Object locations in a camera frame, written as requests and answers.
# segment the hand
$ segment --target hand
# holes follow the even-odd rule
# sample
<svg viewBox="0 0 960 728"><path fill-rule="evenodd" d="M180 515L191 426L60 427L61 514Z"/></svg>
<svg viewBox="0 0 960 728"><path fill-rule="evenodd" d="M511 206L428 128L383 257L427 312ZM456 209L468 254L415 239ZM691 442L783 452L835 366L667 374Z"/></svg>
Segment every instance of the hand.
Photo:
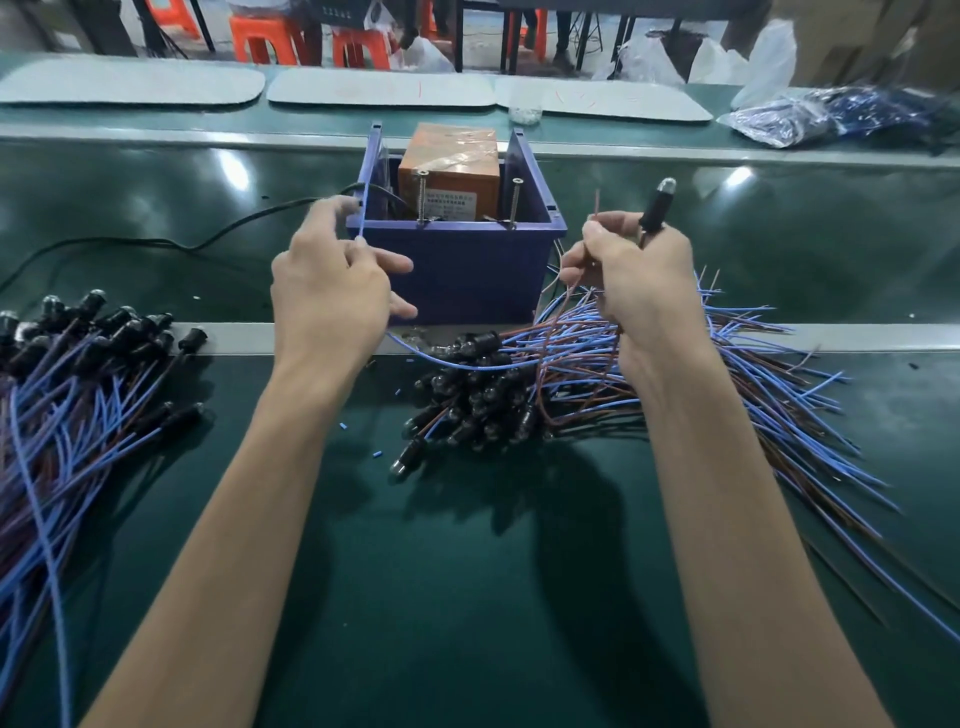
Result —
<svg viewBox="0 0 960 728"><path fill-rule="evenodd" d="M274 258L274 380L304 396L346 390L383 339L390 314L412 319L415 306L390 290L388 273L409 273L405 255L371 248L358 237L338 240L337 223L356 212L352 197L310 207Z"/></svg>
<svg viewBox="0 0 960 728"><path fill-rule="evenodd" d="M664 227L641 250L635 242L641 217L591 216L584 239L560 263L560 280L567 285L603 289L601 310L623 327L620 369L635 388L650 377L658 357L710 343L689 239Z"/></svg>

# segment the forearm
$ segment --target forearm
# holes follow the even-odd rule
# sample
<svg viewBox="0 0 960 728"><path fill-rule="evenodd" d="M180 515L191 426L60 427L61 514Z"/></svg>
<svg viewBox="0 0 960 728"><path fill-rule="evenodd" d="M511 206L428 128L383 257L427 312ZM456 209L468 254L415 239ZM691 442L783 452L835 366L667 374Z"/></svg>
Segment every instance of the forearm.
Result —
<svg viewBox="0 0 960 728"><path fill-rule="evenodd" d="M340 390L325 399L268 386L83 728L252 725Z"/></svg>
<svg viewBox="0 0 960 728"><path fill-rule="evenodd" d="M890 726L704 342L663 352L637 388L712 724Z"/></svg>

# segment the green workbench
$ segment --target green workbench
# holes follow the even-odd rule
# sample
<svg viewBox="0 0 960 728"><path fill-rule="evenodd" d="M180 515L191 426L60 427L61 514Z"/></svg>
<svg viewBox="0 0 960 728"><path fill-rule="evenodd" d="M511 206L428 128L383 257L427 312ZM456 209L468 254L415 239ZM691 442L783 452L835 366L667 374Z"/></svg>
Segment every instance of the green workbench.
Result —
<svg viewBox="0 0 960 728"><path fill-rule="evenodd" d="M0 72L20 62L0 57ZM715 113L732 95L690 92ZM501 141L509 130L500 110L380 116L394 137L422 118L492 126ZM0 277L66 237L196 244L264 206L334 193L356 179L357 137L369 123L366 113L292 112L263 100L207 113L0 109ZM547 117L529 136L572 231L592 211L594 189L602 207L642 209L659 179L677 178L671 222L690 234L698 265L720 268L723 303L769 303L778 308L769 318L796 323L960 321L955 158L850 145L780 155L716 125ZM733 184L740 166L751 174ZM269 261L299 220L296 211L258 220L199 255L64 248L33 263L0 303L28 312L48 292L70 299L99 286L143 312L269 321ZM158 459L122 468L91 515L66 575L78 714L239 444L270 365L268 356L199 359L171 387L206 401L215 420ZM896 486L904 513L858 494L851 502L960 597L960 352L830 354L821 365L853 376L830 388L847 413L838 426L863 448L865 467ZM624 436L441 451L393 485L387 469L413 411L406 391L422 371L405 356L378 357L341 417L348 429L331 435L258 725L705 724L648 445ZM795 514L889 623L877 624L814 562L898 725L955 724L960 646L869 577L813 516ZM4 725L54 724L55 664L44 633Z"/></svg>

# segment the wire bundle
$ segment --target wire bundle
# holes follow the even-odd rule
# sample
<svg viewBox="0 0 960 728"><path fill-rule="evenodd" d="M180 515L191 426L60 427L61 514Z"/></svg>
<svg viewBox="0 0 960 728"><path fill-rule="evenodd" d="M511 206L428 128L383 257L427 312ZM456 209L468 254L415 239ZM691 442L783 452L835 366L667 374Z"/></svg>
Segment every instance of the wire bundle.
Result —
<svg viewBox="0 0 960 728"><path fill-rule="evenodd" d="M825 417L841 413L840 403L824 393L826 387L850 380L842 372L813 368L810 352L756 336L788 333L789 329L761 321L771 310L769 306L711 304L711 297L720 293L715 286L716 278L700 289L710 337L780 482L820 517L871 574L960 643L960 635L858 542L863 539L879 546L913 579L960 612L942 590L898 556L850 506L846 496L839 495L842 489L853 487L882 506L900 511L881 492L886 485L854 464L860 454L856 445ZM450 445L467 443L482 449L502 441L526 440L537 428L551 435L581 428L598 434L608 425L644 427L640 400L617 363L618 326L601 316L596 295L595 290L586 288L567 291L554 298L528 328L499 336L493 332L466 334L448 347L421 351L393 337L444 368L415 383L415 390L429 395L430 404L405 426L404 434L412 439L392 473L405 476L415 470L427 444L444 436ZM485 343L479 358L470 356L475 354L477 342ZM845 580L845 584L863 601L849 582ZM876 614L869 603L864 604Z"/></svg>
<svg viewBox="0 0 960 728"><path fill-rule="evenodd" d="M154 399L206 334L191 329L169 357L170 314L121 307L96 318L105 301L91 291L68 308L47 296L29 323L0 313L0 701L49 606L63 728L72 723L60 575L84 514L117 461L203 416L198 403Z"/></svg>

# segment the left hand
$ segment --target left hand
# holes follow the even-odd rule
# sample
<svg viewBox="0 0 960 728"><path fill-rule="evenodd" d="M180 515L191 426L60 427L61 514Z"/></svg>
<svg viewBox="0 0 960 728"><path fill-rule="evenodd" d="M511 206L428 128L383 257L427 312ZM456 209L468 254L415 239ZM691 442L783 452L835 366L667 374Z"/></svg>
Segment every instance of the left hand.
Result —
<svg viewBox="0 0 960 728"><path fill-rule="evenodd" d="M391 314L417 308L391 291L388 273L409 273L406 255L337 239L337 223L359 208L352 197L310 207L290 250L274 258L274 378L304 394L317 385L349 386L371 357Z"/></svg>

